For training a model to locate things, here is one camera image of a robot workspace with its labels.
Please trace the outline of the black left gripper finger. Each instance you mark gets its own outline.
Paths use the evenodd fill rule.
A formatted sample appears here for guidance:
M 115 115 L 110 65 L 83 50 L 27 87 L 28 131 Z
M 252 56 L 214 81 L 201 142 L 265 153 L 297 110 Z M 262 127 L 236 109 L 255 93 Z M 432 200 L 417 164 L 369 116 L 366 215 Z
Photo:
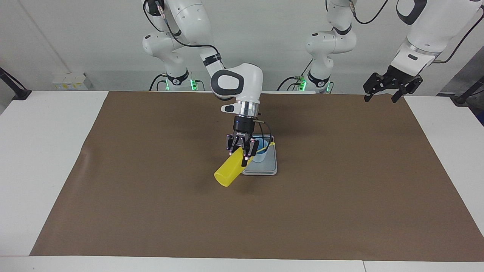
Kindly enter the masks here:
M 403 84 L 401 82 L 397 83 L 397 91 L 392 96 L 392 102 L 396 103 L 402 96 L 415 93 L 415 91 L 420 86 L 422 81 L 423 81 L 422 77 L 417 76 L 415 79 L 410 81 L 408 84 Z
M 389 88 L 389 76 L 373 73 L 364 84 L 365 102 L 369 102 L 372 97 Z

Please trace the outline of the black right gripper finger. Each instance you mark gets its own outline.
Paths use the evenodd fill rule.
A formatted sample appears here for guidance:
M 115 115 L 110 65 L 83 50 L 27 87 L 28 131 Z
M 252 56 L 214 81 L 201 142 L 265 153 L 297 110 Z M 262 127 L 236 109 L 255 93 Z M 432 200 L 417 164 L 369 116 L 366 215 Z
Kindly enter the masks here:
M 258 140 L 250 140 L 244 144 L 243 147 L 243 167 L 247 167 L 247 165 L 253 160 L 256 156 L 259 147 Z
M 242 134 L 241 133 L 233 133 L 226 135 L 226 149 L 229 152 L 229 155 L 232 154 L 242 146 Z

